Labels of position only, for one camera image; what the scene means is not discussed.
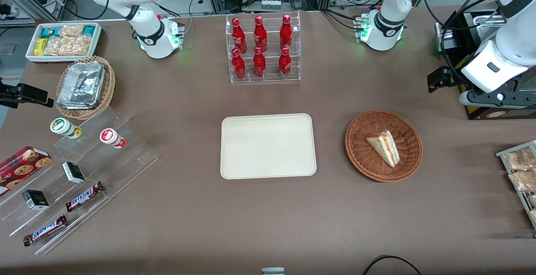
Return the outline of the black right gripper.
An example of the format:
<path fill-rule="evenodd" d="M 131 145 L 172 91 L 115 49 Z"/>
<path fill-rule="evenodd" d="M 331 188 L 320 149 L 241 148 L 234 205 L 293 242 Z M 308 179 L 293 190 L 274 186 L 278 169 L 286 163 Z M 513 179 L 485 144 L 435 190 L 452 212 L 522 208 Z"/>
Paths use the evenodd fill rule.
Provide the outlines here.
<path fill-rule="evenodd" d="M 0 81 L 0 105 L 17 109 L 20 103 L 33 103 L 48 108 L 54 106 L 54 100 L 48 92 L 27 84 L 7 85 Z"/>

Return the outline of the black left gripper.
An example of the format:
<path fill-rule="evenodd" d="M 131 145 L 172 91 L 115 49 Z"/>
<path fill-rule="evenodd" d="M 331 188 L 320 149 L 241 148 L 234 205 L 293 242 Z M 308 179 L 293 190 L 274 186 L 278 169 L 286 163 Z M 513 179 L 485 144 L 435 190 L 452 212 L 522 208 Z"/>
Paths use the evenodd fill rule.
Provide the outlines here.
<path fill-rule="evenodd" d="M 428 75 L 428 92 L 432 93 L 435 90 L 443 87 L 454 87 L 463 84 L 463 79 L 459 76 L 457 70 L 450 67 L 438 68 L 440 74 Z"/>

